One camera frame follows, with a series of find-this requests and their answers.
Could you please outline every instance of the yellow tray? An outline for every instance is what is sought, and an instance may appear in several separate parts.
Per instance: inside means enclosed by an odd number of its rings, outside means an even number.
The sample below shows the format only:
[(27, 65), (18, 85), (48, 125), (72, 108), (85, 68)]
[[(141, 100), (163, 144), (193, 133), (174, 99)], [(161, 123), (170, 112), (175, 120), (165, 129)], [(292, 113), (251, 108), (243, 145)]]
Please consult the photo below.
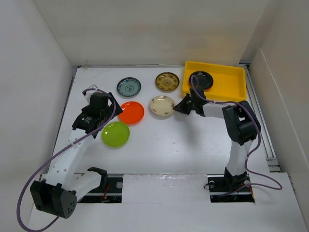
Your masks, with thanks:
[(190, 93), (189, 77), (196, 71), (204, 71), (213, 77), (213, 86), (204, 91), (207, 99), (240, 102), (247, 99), (244, 68), (209, 64), (195, 61), (185, 63), (183, 93)]

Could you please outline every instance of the gold patterned plate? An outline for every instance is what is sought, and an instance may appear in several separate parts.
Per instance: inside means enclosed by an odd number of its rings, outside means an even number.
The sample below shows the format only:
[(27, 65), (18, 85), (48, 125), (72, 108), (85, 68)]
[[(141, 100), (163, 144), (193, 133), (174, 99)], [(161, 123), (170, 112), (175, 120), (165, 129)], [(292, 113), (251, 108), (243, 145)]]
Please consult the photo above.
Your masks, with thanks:
[(163, 91), (173, 91), (179, 85), (179, 78), (171, 72), (163, 72), (156, 77), (155, 84)]
[(174, 113), (174, 100), (168, 96), (156, 96), (149, 102), (149, 107), (153, 113), (159, 116), (169, 116)]

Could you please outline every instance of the blue plate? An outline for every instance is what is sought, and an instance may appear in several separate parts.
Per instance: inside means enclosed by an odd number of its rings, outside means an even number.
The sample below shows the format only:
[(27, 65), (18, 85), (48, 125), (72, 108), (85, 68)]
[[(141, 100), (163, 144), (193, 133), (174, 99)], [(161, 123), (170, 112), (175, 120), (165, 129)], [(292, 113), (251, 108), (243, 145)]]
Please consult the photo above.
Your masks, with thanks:
[(140, 92), (140, 81), (133, 77), (127, 77), (119, 81), (117, 84), (117, 91), (124, 97), (132, 97)]

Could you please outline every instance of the white floor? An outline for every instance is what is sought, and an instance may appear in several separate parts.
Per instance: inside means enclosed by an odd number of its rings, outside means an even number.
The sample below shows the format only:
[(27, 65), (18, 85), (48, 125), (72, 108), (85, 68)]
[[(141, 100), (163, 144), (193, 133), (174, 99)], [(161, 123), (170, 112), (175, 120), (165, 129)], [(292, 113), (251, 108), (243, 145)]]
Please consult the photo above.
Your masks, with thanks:
[[(78, 69), (55, 152), (66, 144), (73, 121), (87, 104), (81, 92), (95, 84), (111, 91), (119, 104), (140, 102), (145, 116), (139, 124), (130, 126), (130, 139), (121, 148), (107, 147), (99, 134), (76, 172), (95, 166), (110, 174), (158, 175), (126, 175), (122, 204), (78, 204), (69, 219), (60, 219), (48, 231), (84, 232), (90, 227), (117, 232), (307, 231), (287, 174), (269, 173), (263, 145), (250, 157), (249, 167), (279, 180), (283, 190), (253, 188), (256, 203), (210, 203), (203, 189), (205, 174), (222, 174), (229, 159), (231, 142), (224, 121), (195, 113), (186, 116), (175, 112), (166, 119), (153, 115), (148, 103), (163, 94), (155, 86), (155, 78), (162, 72), (173, 72), (182, 81), (183, 66)], [(118, 81), (124, 77), (135, 77), (142, 84), (140, 93), (132, 99), (116, 92)], [(179, 102), (183, 97), (181, 84), (166, 95)], [(255, 175), (250, 178), (273, 185)], [(39, 229), (52, 218), (33, 209), (29, 226)]]

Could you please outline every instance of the green plate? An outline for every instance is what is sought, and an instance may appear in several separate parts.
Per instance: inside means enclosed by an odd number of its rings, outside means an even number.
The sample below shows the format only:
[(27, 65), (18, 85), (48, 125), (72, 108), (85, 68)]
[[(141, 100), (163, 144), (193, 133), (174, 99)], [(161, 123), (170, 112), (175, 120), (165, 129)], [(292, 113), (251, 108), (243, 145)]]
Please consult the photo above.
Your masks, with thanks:
[(127, 142), (130, 136), (129, 127), (123, 122), (112, 122), (104, 127), (102, 140), (108, 146), (118, 147)]

